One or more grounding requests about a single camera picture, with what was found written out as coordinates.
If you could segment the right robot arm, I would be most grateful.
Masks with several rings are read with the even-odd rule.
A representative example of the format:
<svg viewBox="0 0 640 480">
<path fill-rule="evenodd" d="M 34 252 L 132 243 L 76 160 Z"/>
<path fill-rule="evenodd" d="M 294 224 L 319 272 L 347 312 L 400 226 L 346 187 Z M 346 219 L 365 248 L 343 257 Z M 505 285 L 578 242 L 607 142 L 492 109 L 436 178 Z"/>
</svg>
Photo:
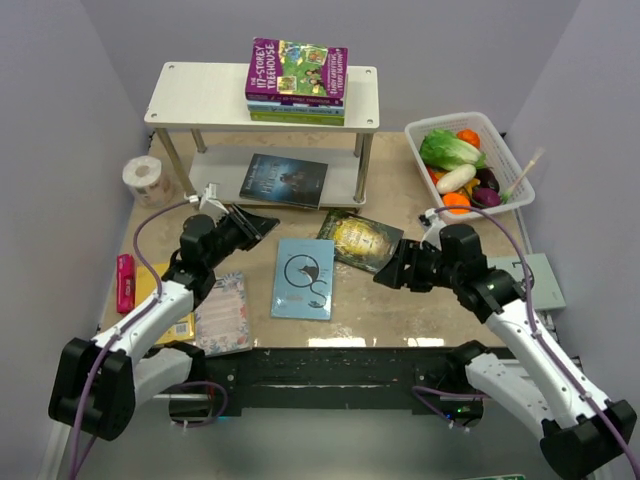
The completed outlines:
<svg viewBox="0 0 640 480">
<path fill-rule="evenodd" d="M 475 230 L 464 224 L 438 232 L 438 243 L 403 240 L 374 276 L 376 283 L 425 293 L 452 290 L 460 305 L 502 339 L 527 379 L 504 369 L 485 348 L 445 369 L 459 393 L 481 391 L 516 417 L 538 441 L 551 469 L 582 479 L 618 456 L 639 470 L 629 441 L 637 414 L 613 401 L 581 372 L 533 312 L 528 295 L 504 270 L 489 266 Z"/>
</svg>

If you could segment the dark glossy hardcover book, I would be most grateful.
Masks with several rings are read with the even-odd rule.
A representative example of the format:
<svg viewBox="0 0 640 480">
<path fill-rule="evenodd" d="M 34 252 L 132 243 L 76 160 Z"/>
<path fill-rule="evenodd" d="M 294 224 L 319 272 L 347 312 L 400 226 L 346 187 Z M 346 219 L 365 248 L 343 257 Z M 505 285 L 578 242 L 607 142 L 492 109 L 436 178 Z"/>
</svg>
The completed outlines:
<svg viewBox="0 0 640 480">
<path fill-rule="evenodd" d="M 244 199 L 318 209 L 325 163 L 254 154 L 239 190 Z"/>
</svg>

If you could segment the green cartoon paperback book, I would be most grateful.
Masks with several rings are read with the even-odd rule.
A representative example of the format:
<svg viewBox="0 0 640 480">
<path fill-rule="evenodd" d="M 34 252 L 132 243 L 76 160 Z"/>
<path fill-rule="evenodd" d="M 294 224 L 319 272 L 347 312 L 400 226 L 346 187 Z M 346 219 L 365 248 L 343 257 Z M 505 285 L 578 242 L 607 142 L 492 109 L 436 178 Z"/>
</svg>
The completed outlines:
<svg viewBox="0 0 640 480">
<path fill-rule="evenodd" d="M 282 112 L 250 112 L 253 121 L 274 123 L 312 124 L 342 127 L 345 118 L 337 115 L 321 115 L 308 113 L 282 113 Z"/>
</svg>

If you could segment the light blue cat book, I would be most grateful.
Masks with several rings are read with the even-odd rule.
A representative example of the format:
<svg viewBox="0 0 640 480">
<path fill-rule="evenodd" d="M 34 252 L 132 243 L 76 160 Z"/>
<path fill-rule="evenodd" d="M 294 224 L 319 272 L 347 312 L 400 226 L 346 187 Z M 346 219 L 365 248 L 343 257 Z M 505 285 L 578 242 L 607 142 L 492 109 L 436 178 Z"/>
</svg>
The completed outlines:
<svg viewBox="0 0 640 480">
<path fill-rule="evenodd" d="M 329 322 L 334 242 L 283 238 L 278 243 L 271 316 Z"/>
</svg>

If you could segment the purple Treehouse paperback book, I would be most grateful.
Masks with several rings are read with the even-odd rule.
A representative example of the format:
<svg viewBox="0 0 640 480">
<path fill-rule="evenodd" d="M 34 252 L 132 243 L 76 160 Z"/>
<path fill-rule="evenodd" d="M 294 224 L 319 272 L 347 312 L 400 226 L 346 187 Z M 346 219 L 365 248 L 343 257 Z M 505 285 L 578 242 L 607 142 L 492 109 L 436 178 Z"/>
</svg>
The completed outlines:
<svg viewBox="0 0 640 480">
<path fill-rule="evenodd" d="M 349 49 L 256 37 L 245 83 L 250 101 L 344 105 Z"/>
</svg>

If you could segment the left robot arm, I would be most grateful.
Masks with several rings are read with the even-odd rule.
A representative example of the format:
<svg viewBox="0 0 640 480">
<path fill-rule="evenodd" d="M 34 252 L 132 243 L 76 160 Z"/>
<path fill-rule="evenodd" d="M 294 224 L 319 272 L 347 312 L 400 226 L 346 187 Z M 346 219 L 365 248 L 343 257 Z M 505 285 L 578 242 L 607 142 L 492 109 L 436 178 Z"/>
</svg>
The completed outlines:
<svg viewBox="0 0 640 480">
<path fill-rule="evenodd" d="M 123 433 L 135 409 L 164 390 L 200 390 L 207 380 L 201 349 L 172 342 L 148 351 L 178 320 L 192 313 L 216 282 L 215 269 L 237 250 L 249 251 L 280 221 L 230 206 L 214 219 L 200 212 L 183 224 L 179 247 L 156 287 L 126 317 L 90 340 L 63 348 L 48 415 L 104 440 Z"/>
</svg>

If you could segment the blue Treehouse paperback book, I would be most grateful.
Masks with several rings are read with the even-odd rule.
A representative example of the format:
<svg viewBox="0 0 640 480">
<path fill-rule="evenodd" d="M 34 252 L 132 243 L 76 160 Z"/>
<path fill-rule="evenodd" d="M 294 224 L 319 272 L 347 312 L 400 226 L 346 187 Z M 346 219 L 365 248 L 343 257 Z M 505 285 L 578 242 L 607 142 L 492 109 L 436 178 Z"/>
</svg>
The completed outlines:
<svg viewBox="0 0 640 480">
<path fill-rule="evenodd" d="M 247 108 L 250 112 L 345 116 L 345 108 L 340 106 L 248 101 Z"/>
</svg>

